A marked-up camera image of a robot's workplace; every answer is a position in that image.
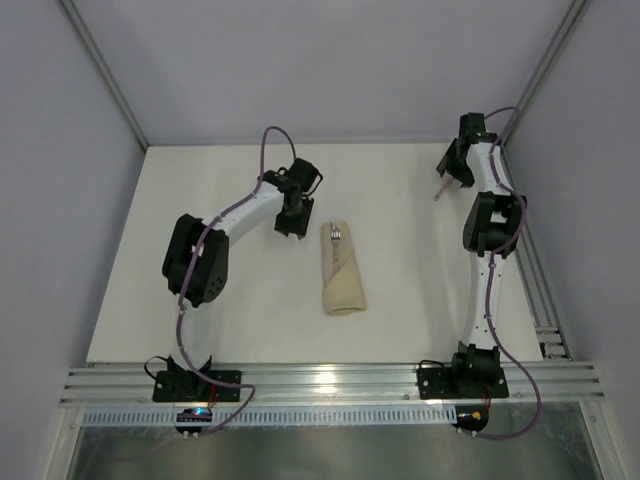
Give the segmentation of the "knife with pink handle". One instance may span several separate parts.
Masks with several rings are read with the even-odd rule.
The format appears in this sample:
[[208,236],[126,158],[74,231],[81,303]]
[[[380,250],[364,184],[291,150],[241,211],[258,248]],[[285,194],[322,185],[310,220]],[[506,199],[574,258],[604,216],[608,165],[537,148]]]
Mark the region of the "knife with pink handle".
[[447,189],[451,186],[452,183],[453,183],[453,178],[448,177],[443,182],[443,184],[441,185],[439,190],[436,192],[436,194],[434,195],[433,200],[437,202],[443,196],[443,194],[447,191]]

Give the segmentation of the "beige cloth napkin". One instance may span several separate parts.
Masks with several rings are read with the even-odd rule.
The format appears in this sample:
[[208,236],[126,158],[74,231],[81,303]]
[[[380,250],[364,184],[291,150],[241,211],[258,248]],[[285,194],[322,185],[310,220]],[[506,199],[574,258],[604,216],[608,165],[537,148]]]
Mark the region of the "beige cloth napkin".
[[345,221],[338,222],[341,230],[340,268],[333,270],[330,228],[326,222],[320,230],[321,271],[323,279],[322,306],[331,317],[348,316],[367,309],[353,239]]

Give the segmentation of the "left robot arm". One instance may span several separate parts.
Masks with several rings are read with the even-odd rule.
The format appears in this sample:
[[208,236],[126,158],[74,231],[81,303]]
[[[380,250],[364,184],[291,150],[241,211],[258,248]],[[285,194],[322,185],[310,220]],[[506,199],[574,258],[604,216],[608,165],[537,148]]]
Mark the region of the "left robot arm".
[[264,172],[254,191],[213,216],[178,218],[162,265],[162,275],[177,300],[172,362],[189,373],[211,362],[211,349],[203,345],[202,310],[226,286],[231,247],[267,220],[274,222],[277,233],[303,239],[311,219],[312,194],[322,181],[312,163],[297,158],[288,168]]

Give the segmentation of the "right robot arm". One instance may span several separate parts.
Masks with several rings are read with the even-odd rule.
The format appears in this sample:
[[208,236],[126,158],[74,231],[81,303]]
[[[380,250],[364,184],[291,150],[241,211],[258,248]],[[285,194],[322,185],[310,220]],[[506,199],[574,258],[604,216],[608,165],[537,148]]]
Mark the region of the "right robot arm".
[[499,164],[501,139],[487,129],[486,119],[483,113],[462,115],[458,136],[436,167],[440,176],[477,189],[462,233],[471,271],[467,322],[436,387],[450,399],[508,396],[497,314],[504,269],[524,227],[527,201],[505,178]]

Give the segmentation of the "fork with pink handle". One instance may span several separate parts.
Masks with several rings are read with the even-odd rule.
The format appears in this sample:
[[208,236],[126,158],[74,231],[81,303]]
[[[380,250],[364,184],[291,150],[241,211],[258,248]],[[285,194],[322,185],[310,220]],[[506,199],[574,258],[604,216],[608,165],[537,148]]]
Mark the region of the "fork with pink handle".
[[332,246],[333,270],[337,271],[340,268],[340,244],[341,244],[341,230],[338,222],[331,223],[330,242]]

